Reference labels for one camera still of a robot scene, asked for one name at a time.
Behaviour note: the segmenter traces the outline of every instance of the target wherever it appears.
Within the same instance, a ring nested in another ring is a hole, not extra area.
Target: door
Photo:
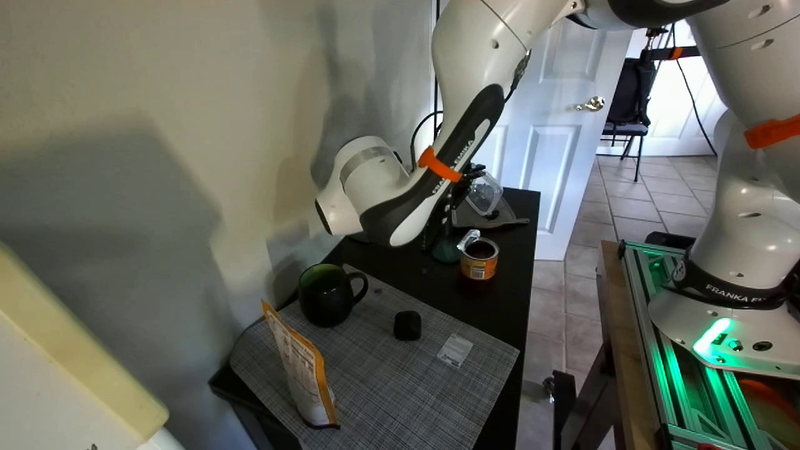
[[[626,60],[631,30],[597,33],[558,23],[536,45],[528,73],[476,161],[503,186],[538,190],[538,260],[562,260]],[[578,103],[605,96],[597,111]]]

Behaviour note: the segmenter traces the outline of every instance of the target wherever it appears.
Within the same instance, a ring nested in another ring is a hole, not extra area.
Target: cutting mat
[[[265,321],[243,331],[231,368],[302,448],[472,448],[518,349],[378,278],[368,280],[371,293],[338,326],[310,324],[298,301],[278,311],[325,354],[341,430],[316,430],[301,420]],[[393,319],[400,310],[420,311],[420,340],[393,338]],[[461,365],[437,356],[448,340],[451,349],[453,340],[472,341]]]

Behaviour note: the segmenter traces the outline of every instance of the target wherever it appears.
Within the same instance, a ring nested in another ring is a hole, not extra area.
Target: black chair
[[[632,139],[640,136],[632,181],[640,180],[646,134],[651,129],[648,103],[651,103],[653,83],[655,83],[653,60],[627,58],[623,65],[617,89],[615,89],[615,99],[611,105],[611,111],[607,111],[607,119],[602,128],[602,134],[611,134],[613,144],[617,141],[617,134],[627,136],[620,159],[626,159],[631,154]]]

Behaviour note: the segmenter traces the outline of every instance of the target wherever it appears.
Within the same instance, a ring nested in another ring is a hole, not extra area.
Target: green light
[[[711,356],[711,345],[727,331],[731,316],[720,316],[716,324],[711,324],[702,338],[693,345],[697,354]]]

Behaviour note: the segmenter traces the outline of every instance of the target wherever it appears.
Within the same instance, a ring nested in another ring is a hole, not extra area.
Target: tiled floor
[[[711,213],[716,158],[643,158],[640,181],[632,166],[631,158],[597,158],[565,263],[536,265],[520,450],[552,448],[552,405],[541,383],[565,370],[580,388],[601,348],[601,239],[646,239],[653,230],[697,234]]]

